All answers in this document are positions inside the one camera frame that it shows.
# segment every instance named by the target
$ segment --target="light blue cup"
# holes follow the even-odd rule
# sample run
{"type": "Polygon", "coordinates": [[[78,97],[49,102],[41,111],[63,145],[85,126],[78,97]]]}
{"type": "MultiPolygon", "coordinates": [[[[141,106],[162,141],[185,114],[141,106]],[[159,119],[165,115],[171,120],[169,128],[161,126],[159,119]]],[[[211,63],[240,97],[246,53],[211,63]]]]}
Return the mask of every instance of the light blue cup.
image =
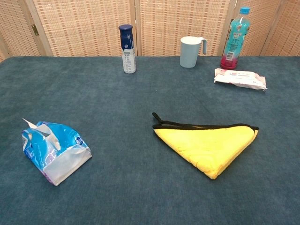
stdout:
{"type": "Polygon", "coordinates": [[[203,41],[203,54],[206,54],[207,40],[202,37],[186,36],[181,38],[180,65],[192,68],[196,65],[200,44],[203,41]]]}

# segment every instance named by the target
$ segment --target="spray can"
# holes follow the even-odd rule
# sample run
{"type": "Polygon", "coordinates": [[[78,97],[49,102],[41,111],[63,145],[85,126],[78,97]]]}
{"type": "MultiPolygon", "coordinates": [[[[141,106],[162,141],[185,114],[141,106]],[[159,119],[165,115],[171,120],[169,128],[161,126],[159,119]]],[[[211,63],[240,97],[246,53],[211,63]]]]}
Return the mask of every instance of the spray can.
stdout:
{"type": "Polygon", "coordinates": [[[119,26],[119,29],[124,72],[132,74],[136,71],[132,26],[130,24],[124,24],[119,26]]]}

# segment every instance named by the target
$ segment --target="blue plastic packaging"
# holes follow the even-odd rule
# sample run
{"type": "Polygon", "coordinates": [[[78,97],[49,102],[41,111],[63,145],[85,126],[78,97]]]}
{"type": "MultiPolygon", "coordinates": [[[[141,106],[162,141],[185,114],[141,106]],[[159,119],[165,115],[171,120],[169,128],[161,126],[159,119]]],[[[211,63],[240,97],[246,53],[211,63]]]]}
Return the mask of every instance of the blue plastic packaging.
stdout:
{"type": "Polygon", "coordinates": [[[26,122],[29,128],[22,132],[23,151],[52,184],[59,185],[91,158],[89,147],[71,127],[26,122]]]}

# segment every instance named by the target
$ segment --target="yellow towel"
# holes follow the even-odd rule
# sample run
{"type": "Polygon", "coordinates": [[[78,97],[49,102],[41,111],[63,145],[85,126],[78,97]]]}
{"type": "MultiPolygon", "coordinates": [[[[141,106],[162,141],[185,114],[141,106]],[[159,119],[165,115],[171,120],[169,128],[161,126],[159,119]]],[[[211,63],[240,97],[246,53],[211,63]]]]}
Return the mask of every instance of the yellow towel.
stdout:
{"type": "Polygon", "coordinates": [[[164,121],[154,132],[185,160],[211,179],[217,176],[255,139],[258,127],[247,124],[229,126],[192,125],[164,121]]]}

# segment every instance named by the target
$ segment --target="cup handle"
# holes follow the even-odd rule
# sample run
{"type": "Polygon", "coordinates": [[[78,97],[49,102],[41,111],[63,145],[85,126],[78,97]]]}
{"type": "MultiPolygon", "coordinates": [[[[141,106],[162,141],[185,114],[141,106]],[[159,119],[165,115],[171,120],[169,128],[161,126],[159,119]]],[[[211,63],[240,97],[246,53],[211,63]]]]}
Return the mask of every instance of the cup handle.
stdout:
{"type": "Polygon", "coordinates": [[[206,48],[207,48],[207,40],[205,38],[200,37],[201,41],[203,41],[203,48],[202,52],[204,55],[206,55],[206,48]]]}

